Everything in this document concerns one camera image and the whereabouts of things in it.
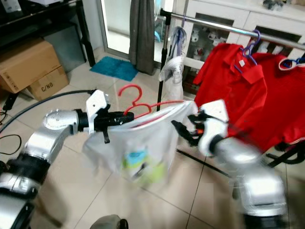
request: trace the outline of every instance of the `glass door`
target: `glass door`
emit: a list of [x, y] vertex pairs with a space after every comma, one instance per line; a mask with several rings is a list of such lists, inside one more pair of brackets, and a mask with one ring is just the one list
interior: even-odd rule
[[[131, 0], [100, 0], [100, 21], [105, 51], [128, 59]], [[162, 8], [173, 10], [173, 0], [161, 0]], [[161, 62], [165, 18], [157, 17], [154, 30], [154, 61]]]

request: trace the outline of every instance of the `cardboard box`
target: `cardboard box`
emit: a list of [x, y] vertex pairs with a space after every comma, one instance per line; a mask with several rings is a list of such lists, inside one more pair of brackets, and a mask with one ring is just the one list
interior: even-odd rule
[[0, 87], [17, 93], [59, 66], [50, 43], [42, 39], [27, 41], [0, 53]]
[[27, 87], [29, 92], [37, 100], [42, 100], [54, 95], [56, 92], [69, 84], [68, 77], [63, 69], [59, 67], [56, 70], [46, 74], [41, 79]]

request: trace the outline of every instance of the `gray curtain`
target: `gray curtain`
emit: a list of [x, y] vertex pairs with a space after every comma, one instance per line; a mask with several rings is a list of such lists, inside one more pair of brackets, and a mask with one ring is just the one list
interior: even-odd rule
[[154, 1], [132, 0], [129, 60], [138, 71], [152, 75], [153, 52]]

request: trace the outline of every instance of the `hanger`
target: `hanger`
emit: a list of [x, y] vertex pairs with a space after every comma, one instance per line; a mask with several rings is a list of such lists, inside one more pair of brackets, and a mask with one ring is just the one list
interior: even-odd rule
[[159, 105], [163, 105], [163, 104], [173, 104], [173, 103], [182, 103], [182, 102], [183, 102], [183, 100], [170, 100], [170, 101], [165, 101], [165, 102], [156, 103], [156, 104], [153, 104], [153, 105], [149, 105], [149, 104], [146, 104], [146, 103], [139, 103], [139, 104], [138, 104], [137, 101], [139, 101], [139, 100], [141, 99], [141, 97], [142, 97], [142, 88], [141, 88], [139, 85], [136, 85], [136, 84], [133, 84], [133, 83], [128, 84], [128, 85], [125, 85], [124, 87], [122, 87], [122, 88], [119, 90], [118, 95], [121, 96], [121, 95], [122, 95], [122, 92], [123, 92], [124, 90], [126, 90], [127, 88], [131, 88], [131, 87], [135, 87], [136, 89], [138, 89], [139, 95], [138, 95], [138, 97], [137, 97], [136, 99], [134, 99], [134, 100], [132, 101], [132, 106], [128, 107], [128, 108], [124, 111], [124, 115], [127, 115], [127, 113], [128, 113], [131, 109], [133, 109], [133, 108], [135, 108], [135, 107], [137, 107], [137, 106], [146, 106], [146, 107], [148, 108], [148, 112], [136, 116], [135, 119], [136, 119], [136, 118], [140, 118], [140, 117], [142, 117], [142, 116], [144, 116], [144, 115], [150, 114], [150, 113], [152, 112], [152, 108], [155, 107], [155, 106], [159, 106]]
[[[257, 40], [254, 43], [250, 43], [249, 45], [247, 45], [245, 48], [241, 48], [242, 52], [243, 52], [243, 56], [250, 59], [255, 65], [257, 65], [257, 62], [255, 61], [255, 59], [252, 57], [251, 52], [252, 52], [252, 48], [254, 46], [256, 46], [259, 41], [261, 40], [261, 33], [259, 32], [259, 30], [254, 30], [254, 32], [257, 33]], [[234, 64], [234, 67], [242, 74], [242, 70], [240, 70], [236, 64]]]
[[294, 69], [297, 65], [302, 64], [305, 61], [305, 57], [294, 59], [284, 58], [278, 63], [278, 68], [281, 71], [289, 71], [291, 69]]
[[181, 28], [183, 28], [183, 27], [184, 27], [184, 23], [185, 23], [185, 21], [186, 21], [186, 18], [185, 18], [185, 14], [184, 14], [184, 15], [183, 15], [182, 22], [181, 22]]

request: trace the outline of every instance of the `shirt collar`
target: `shirt collar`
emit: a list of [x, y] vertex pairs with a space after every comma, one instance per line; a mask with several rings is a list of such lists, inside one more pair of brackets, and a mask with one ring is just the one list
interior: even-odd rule
[[[224, 57], [223, 62], [228, 65], [233, 74], [241, 75], [248, 81], [248, 83], [254, 84], [264, 77], [262, 66], [255, 65], [251, 60], [243, 57], [240, 49], [241, 47], [241, 45], [232, 47], [228, 54]], [[243, 67], [241, 67], [239, 64], [240, 60], [244, 60], [245, 65]], [[242, 71], [242, 73], [240, 73], [234, 65], [236, 65]]]

